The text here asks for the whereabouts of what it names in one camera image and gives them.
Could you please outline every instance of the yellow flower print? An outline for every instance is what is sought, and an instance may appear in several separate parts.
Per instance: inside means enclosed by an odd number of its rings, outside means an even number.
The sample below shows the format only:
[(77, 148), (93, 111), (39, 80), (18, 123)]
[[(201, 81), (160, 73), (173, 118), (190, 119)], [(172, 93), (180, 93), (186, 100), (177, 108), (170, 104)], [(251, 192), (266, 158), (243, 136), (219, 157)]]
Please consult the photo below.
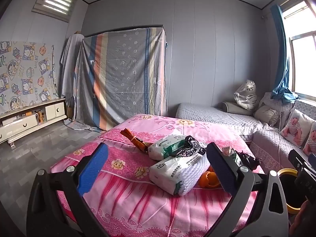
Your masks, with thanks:
[(83, 149), (79, 149), (79, 150), (74, 151), (73, 155), (80, 156), (82, 153), (84, 153), (84, 150)]
[(146, 166), (140, 166), (135, 171), (135, 176), (137, 179), (144, 178), (144, 176), (148, 175), (149, 169)]
[(116, 159), (111, 162), (111, 168), (113, 169), (119, 169), (122, 170), (125, 166), (125, 161), (122, 161), (120, 159)]
[(152, 119), (154, 116), (152, 116), (152, 115), (141, 115), (140, 117), (142, 119)]
[(187, 119), (178, 119), (176, 123), (184, 126), (194, 126), (194, 121)]

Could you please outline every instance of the baby in striped shirt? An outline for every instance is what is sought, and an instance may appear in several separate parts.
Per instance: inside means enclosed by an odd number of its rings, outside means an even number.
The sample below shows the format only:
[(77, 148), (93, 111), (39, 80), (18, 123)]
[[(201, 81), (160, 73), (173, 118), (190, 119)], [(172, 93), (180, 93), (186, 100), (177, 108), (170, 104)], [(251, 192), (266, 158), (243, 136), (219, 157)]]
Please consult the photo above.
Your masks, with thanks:
[(311, 132), (309, 134), (309, 138), (305, 144), (303, 152), (308, 156), (311, 153), (316, 153), (316, 124), (312, 125)]
[(299, 118), (300, 118), (300, 115), (293, 112), (290, 124), (288, 124), (283, 130), (283, 134), (285, 137), (287, 137), (289, 133), (290, 135), (294, 136), (293, 141), (297, 143), (298, 146), (301, 145), (301, 137), (302, 137), (302, 128), (301, 128), (300, 123), (298, 122)]

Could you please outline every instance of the window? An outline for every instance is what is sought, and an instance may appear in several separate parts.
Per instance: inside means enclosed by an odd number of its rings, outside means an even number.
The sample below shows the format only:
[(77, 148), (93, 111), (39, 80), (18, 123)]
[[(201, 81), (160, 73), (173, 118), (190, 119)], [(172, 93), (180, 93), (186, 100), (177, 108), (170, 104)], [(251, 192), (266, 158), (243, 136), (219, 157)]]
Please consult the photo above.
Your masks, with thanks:
[(292, 54), (292, 91), (316, 100), (316, 17), (304, 1), (283, 16)]
[(37, 0), (32, 11), (69, 22), (77, 0)]

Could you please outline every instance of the metal bolt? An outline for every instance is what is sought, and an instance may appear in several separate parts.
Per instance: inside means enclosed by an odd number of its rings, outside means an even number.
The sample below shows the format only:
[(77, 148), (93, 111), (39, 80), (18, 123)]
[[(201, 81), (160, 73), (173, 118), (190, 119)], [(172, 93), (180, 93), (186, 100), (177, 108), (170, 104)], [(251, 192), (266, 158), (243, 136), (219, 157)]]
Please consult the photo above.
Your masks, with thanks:
[(40, 169), (37, 171), (37, 174), (38, 175), (43, 175), (45, 173), (45, 170), (44, 169)]
[(271, 170), (271, 171), (270, 171), (270, 175), (272, 175), (272, 176), (277, 176), (277, 173), (276, 173), (274, 170)]
[(75, 171), (75, 167), (74, 166), (68, 166), (66, 168), (67, 172), (71, 173), (71, 172), (74, 172)]
[(241, 166), (241, 167), (240, 167), (240, 170), (241, 170), (242, 172), (244, 172), (244, 173), (246, 173), (246, 172), (249, 171), (249, 169), (248, 169), (246, 166)]

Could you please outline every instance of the gray wall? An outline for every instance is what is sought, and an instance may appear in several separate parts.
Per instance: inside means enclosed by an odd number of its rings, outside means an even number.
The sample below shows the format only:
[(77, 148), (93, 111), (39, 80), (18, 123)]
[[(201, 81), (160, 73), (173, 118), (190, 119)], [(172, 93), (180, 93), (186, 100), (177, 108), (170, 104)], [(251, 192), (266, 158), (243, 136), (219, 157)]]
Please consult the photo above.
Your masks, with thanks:
[(277, 30), (274, 25), (273, 17), (270, 11), (270, 8), (274, 4), (281, 5), (287, 0), (274, 0), (272, 3), (270, 3), (266, 8), (263, 9), (262, 13), (264, 16), (264, 21), (267, 29), (268, 34), (268, 41), (269, 41), (269, 53), (270, 53), (270, 90), (273, 89), (275, 76), (277, 73), (277, 65), (279, 61), (279, 40), (277, 37)]
[(78, 0), (69, 23), (31, 12), (36, 0), (12, 0), (0, 20), (1, 41), (39, 42), (54, 45), (56, 80), (59, 81), (58, 62), (65, 39), (81, 30), (88, 4)]
[(254, 80), (269, 89), (267, 33), (262, 11), (238, 0), (101, 0), (88, 6), (82, 34), (163, 24), (169, 115), (178, 104), (216, 106)]

